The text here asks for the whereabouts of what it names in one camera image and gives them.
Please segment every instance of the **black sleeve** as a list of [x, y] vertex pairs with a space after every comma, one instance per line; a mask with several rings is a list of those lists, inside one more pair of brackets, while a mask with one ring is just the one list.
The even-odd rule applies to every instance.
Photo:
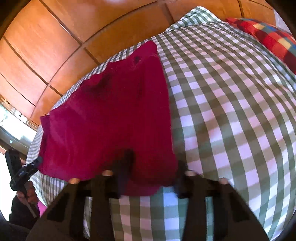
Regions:
[[12, 205], [11, 205], [11, 214], [9, 215], [10, 223], [31, 229], [39, 218], [40, 218], [39, 210], [38, 210], [38, 217], [33, 218], [28, 207], [22, 204], [20, 200], [17, 198], [17, 196], [13, 198]]

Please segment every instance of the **wall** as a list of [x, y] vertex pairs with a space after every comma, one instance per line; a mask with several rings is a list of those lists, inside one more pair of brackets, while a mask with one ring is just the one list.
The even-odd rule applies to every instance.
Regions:
[[0, 94], [39, 125], [40, 116], [94, 67], [198, 5], [222, 20], [275, 25], [264, 0], [32, 0], [0, 40]]

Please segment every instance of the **checkered bedsheet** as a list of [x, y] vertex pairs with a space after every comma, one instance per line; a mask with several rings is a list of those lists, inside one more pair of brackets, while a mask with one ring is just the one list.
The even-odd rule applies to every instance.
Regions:
[[[162, 34], [111, 57], [79, 80], [102, 72], [109, 61], [126, 58], [152, 40], [166, 76], [174, 152], [205, 178], [226, 177], [250, 205], [270, 239], [290, 220], [296, 197], [296, 76], [250, 35], [196, 7]], [[39, 127], [27, 163], [38, 156]], [[65, 181], [37, 172], [38, 197], [49, 205]], [[180, 240], [187, 200], [172, 188], [151, 197], [123, 196], [110, 202], [115, 238]], [[207, 239], [213, 239], [213, 212], [207, 199]], [[89, 236], [91, 198], [85, 205]]]

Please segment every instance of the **person's arm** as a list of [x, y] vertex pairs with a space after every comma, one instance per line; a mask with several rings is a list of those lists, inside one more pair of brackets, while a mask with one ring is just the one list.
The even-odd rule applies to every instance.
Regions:
[[[33, 183], [30, 182], [30, 188], [27, 190], [27, 196], [28, 196], [28, 203], [30, 204], [36, 204], [36, 210], [37, 213], [40, 214], [40, 211], [37, 207], [38, 203], [38, 197], [35, 193], [35, 188], [33, 186]], [[12, 206], [11, 206], [11, 214], [9, 215], [9, 222], [18, 226], [22, 226], [28, 229], [31, 229], [40, 215], [38, 215], [36, 218], [33, 218], [30, 210], [25, 205], [26, 199], [25, 195], [17, 191], [16, 196], [12, 200]]]

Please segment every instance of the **pillow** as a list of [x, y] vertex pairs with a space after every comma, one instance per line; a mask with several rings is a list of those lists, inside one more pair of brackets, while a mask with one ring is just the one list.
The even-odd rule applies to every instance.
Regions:
[[227, 18], [226, 21], [252, 35], [296, 74], [296, 41], [290, 33], [254, 19]]

